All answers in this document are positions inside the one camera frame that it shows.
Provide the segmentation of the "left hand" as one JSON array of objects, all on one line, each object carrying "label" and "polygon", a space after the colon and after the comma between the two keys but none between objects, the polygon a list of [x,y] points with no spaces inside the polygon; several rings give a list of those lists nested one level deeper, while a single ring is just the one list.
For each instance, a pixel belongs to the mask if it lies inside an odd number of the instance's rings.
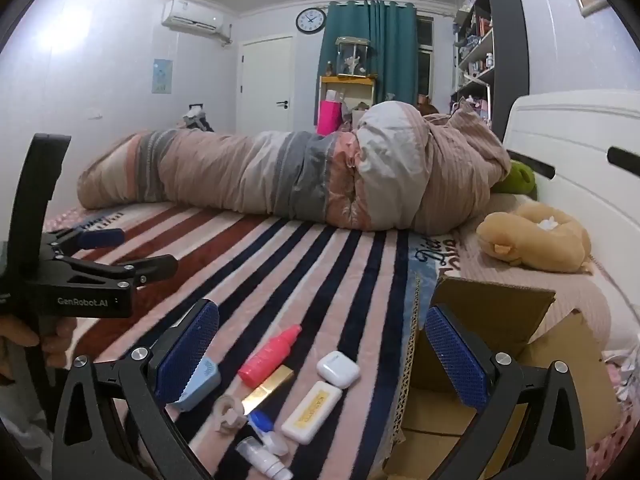
[{"label": "left hand", "polygon": [[40,346],[46,357],[47,366],[64,368],[67,363],[66,352],[72,344],[74,330],[77,327],[77,318],[60,318],[55,325],[52,334],[40,338],[12,315],[1,317],[1,378],[13,379],[13,373],[6,356],[6,342],[13,342],[18,346],[32,348]]}]

